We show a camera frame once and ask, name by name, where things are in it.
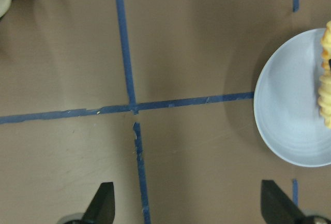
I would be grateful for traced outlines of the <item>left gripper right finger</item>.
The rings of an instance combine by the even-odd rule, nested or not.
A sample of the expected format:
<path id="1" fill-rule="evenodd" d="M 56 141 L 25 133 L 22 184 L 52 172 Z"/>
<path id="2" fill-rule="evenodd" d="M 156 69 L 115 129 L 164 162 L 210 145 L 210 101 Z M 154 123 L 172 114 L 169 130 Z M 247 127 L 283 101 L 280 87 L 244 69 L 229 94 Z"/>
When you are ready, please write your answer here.
<path id="1" fill-rule="evenodd" d="M 267 224 L 330 223 L 320 215 L 306 215 L 273 180 L 261 181 L 261 215 Z"/>

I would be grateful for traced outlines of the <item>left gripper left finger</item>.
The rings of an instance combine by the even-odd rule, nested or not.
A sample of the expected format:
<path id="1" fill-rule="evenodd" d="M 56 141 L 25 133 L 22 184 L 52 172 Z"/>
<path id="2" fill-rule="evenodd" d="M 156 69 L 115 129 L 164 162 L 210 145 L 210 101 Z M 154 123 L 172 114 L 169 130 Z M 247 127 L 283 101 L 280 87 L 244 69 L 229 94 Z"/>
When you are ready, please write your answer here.
<path id="1" fill-rule="evenodd" d="M 101 183 L 84 213 L 62 217 L 58 223 L 113 223 L 115 219 L 115 195 L 113 182 Z"/>

